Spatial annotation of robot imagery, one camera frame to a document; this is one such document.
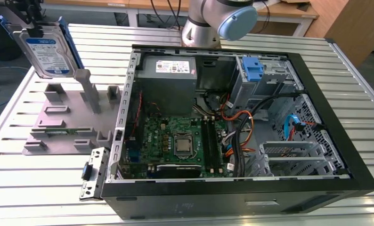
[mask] slotted aluminum surface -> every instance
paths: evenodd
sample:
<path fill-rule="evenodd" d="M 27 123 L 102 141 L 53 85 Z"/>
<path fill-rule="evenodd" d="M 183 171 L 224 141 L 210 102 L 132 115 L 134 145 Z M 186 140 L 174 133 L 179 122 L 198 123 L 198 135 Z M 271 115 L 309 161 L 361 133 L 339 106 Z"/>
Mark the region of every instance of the slotted aluminum surface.
<path fill-rule="evenodd" d="M 124 83 L 131 44 L 180 46 L 176 31 L 72 24 L 86 68 L 98 89 Z M 248 35 L 222 40 L 223 48 L 301 53 L 347 134 L 374 175 L 374 96 L 362 78 L 349 71 L 343 56 L 323 39 Z M 65 90 L 80 90 L 74 79 L 53 79 Z M 124 222 L 102 202 L 78 200 L 88 156 L 24 156 L 23 145 L 45 100 L 47 80 L 31 69 L 0 117 L 0 225 L 92 225 Z M 374 225 L 374 192 L 293 216 L 132 221 L 138 225 Z"/>

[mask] desk leg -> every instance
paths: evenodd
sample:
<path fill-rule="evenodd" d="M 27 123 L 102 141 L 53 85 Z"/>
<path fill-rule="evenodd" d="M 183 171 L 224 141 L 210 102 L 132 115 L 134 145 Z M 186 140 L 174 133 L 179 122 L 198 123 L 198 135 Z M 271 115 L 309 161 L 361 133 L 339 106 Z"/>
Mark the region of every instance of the desk leg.
<path fill-rule="evenodd" d="M 139 10 L 136 8 L 128 8 L 127 10 L 130 27 L 139 27 L 138 14 Z"/>
<path fill-rule="evenodd" d="M 313 20 L 314 20 L 313 18 L 302 18 L 302 21 L 293 34 L 294 37 L 305 37 L 306 32 L 311 26 Z"/>

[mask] blue hard drive label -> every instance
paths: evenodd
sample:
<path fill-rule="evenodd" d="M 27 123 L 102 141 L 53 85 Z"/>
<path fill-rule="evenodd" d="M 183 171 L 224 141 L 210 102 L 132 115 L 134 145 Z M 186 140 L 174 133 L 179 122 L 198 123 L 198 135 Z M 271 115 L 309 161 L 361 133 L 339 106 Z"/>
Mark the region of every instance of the blue hard drive label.
<path fill-rule="evenodd" d="M 65 75 L 69 67 L 61 55 L 61 48 L 53 39 L 27 39 L 25 42 L 37 58 L 43 70 L 51 74 Z"/>

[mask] cpu socket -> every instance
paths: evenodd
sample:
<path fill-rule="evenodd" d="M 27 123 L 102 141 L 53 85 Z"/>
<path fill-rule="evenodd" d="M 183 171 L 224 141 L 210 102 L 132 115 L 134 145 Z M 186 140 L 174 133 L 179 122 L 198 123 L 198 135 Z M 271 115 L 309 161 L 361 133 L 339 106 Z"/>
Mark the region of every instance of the cpu socket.
<path fill-rule="evenodd" d="M 180 159 L 187 159 L 194 153 L 192 134 L 174 134 L 174 155 Z"/>

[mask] motherboard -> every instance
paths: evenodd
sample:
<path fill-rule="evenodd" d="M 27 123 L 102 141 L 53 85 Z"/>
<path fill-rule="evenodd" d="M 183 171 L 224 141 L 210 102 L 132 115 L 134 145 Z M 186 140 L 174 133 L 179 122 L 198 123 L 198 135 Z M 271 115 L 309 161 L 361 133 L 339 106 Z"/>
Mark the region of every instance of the motherboard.
<path fill-rule="evenodd" d="M 208 118 L 146 118 L 142 148 L 128 148 L 123 175 L 134 179 L 226 177 L 226 123 Z"/>

